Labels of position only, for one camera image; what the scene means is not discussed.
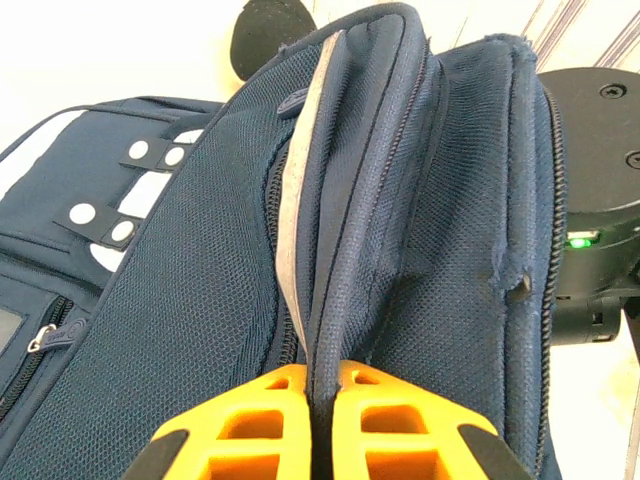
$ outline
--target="white dot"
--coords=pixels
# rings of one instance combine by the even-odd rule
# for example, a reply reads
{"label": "white dot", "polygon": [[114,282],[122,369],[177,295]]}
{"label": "white dot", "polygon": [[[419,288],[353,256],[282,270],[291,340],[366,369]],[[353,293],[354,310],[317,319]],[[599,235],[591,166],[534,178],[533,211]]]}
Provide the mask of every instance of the white dot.
{"label": "white dot", "polygon": [[79,203],[69,211],[69,218],[76,225],[85,225],[96,218],[96,209],[88,203]]}
{"label": "white dot", "polygon": [[122,242],[129,238],[129,236],[133,233],[133,222],[126,220],[124,222],[119,223],[111,232],[111,238],[113,238],[116,242]]}
{"label": "white dot", "polygon": [[173,147],[167,153],[167,156],[164,157],[164,161],[170,167],[173,167],[180,163],[182,158],[184,157],[184,148],[182,147]]}
{"label": "white dot", "polygon": [[136,143],[131,145],[129,149],[129,156],[134,160],[139,160],[144,157],[149,151],[149,144],[144,140],[138,140]]}

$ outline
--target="gray strap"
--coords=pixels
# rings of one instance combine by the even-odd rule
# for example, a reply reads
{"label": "gray strap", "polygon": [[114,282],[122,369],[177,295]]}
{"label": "gray strap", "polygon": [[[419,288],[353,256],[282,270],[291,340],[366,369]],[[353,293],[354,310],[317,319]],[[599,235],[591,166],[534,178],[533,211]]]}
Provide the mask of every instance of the gray strap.
{"label": "gray strap", "polygon": [[282,174],[282,197],[278,216],[278,244],[276,247],[276,275],[282,294],[287,302],[287,307],[289,307],[293,326],[305,353],[308,353],[307,341],[300,315],[296,284],[298,215],[300,213],[304,174],[309,159],[322,89],[329,70],[331,56],[342,33],[342,31],[336,32],[324,42],[318,66],[309,85],[306,102],[300,112],[291,137],[289,155]]}

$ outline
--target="zipper pull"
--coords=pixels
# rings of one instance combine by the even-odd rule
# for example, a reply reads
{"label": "zipper pull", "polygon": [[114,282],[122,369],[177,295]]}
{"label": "zipper pull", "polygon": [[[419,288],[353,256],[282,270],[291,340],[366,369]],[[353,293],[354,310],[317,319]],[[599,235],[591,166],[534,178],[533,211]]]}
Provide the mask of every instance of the zipper pull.
{"label": "zipper pull", "polygon": [[278,117],[281,120],[289,120],[300,115],[304,102],[307,101],[307,95],[309,94],[308,88],[303,88],[293,92],[278,107]]}
{"label": "zipper pull", "polygon": [[49,325],[45,325],[40,330],[38,330],[38,334],[36,338],[29,342],[27,346],[28,353],[36,353],[40,351],[40,344],[42,343],[42,338],[49,332],[53,332],[58,327],[54,323],[50,323]]}
{"label": "zipper pull", "polygon": [[[87,328],[87,320],[85,318],[78,318],[73,322],[69,322],[61,327],[56,328],[55,325],[53,327],[53,329],[47,331],[44,331],[45,328],[40,329],[40,331],[38,332],[39,341],[37,343],[37,349],[29,350],[30,353],[43,353],[49,350],[54,350],[56,348],[69,347],[84,331],[84,329]],[[38,337],[32,340],[31,343],[34,343],[34,341],[36,340],[38,340]]]}

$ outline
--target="navy fabric panel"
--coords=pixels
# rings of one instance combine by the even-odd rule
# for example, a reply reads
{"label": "navy fabric panel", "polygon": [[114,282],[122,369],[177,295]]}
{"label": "navy fabric panel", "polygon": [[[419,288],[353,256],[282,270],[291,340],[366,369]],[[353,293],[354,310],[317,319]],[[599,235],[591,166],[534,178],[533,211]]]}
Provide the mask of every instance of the navy fabric panel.
{"label": "navy fabric panel", "polygon": [[203,136],[0,478],[117,478],[164,421],[262,373],[277,295],[264,186],[293,128],[276,109],[318,56],[254,77]]}
{"label": "navy fabric panel", "polygon": [[165,113],[183,117],[192,113],[216,113],[222,108],[222,103],[206,100],[192,100],[189,98],[171,97],[137,97],[106,102],[106,105],[117,105],[131,110],[143,112]]}
{"label": "navy fabric panel", "polygon": [[104,286],[108,276],[97,275],[91,266],[74,261],[72,249],[78,237],[53,219],[78,198],[117,207],[142,174],[118,162],[133,142],[157,136],[166,126],[165,122],[138,117],[83,113],[0,202],[0,248]]}
{"label": "navy fabric panel", "polygon": [[425,46],[417,16],[387,15],[348,31],[349,83],[337,110],[320,204],[313,306],[309,321],[308,391],[313,411],[314,474],[330,465],[333,399],[344,324],[367,314],[352,309],[360,248],[385,175],[386,160],[416,83]]}
{"label": "navy fabric panel", "polygon": [[[523,41],[493,38],[439,59],[447,118],[371,363],[486,415],[533,471],[550,249],[536,221],[551,211],[536,184],[553,185],[548,117],[537,146],[540,92]],[[532,294],[508,302],[525,273]]]}
{"label": "navy fabric panel", "polygon": [[[0,354],[0,392],[4,392],[14,378],[28,355],[27,345],[36,336],[53,302],[60,296],[74,302],[67,321],[86,318],[98,301],[98,295],[86,291],[77,283],[0,255],[0,309],[6,308],[22,318],[18,330]],[[51,385],[60,358],[61,354],[57,352],[45,356],[18,402],[0,422],[0,458],[24,424],[25,408],[37,405],[41,401],[38,392]]]}
{"label": "navy fabric panel", "polygon": [[540,480],[562,480],[562,474],[560,473],[560,467],[556,459],[556,452],[553,448],[553,441],[550,435],[547,436],[545,443],[542,470],[538,478]]}

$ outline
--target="metal zipper pull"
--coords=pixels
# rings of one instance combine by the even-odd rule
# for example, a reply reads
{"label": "metal zipper pull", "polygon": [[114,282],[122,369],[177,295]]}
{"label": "metal zipper pull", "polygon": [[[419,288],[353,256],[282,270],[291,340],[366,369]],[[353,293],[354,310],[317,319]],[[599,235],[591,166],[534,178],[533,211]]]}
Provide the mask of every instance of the metal zipper pull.
{"label": "metal zipper pull", "polygon": [[29,345],[27,346],[27,352],[28,353],[39,352],[40,345],[42,343],[42,339],[44,338],[44,336],[49,332],[53,332],[57,328],[58,327],[56,327],[55,324],[50,323],[49,325],[45,325],[40,330],[38,330],[38,334],[36,335],[36,338],[34,338],[29,342]]}
{"label": "metal zipper pull", "polygon": [[87,327],[85,318],[67,322],[55,330],[46,332],[40,340],[39,352],[48,352],[56,348],[70,347]]}

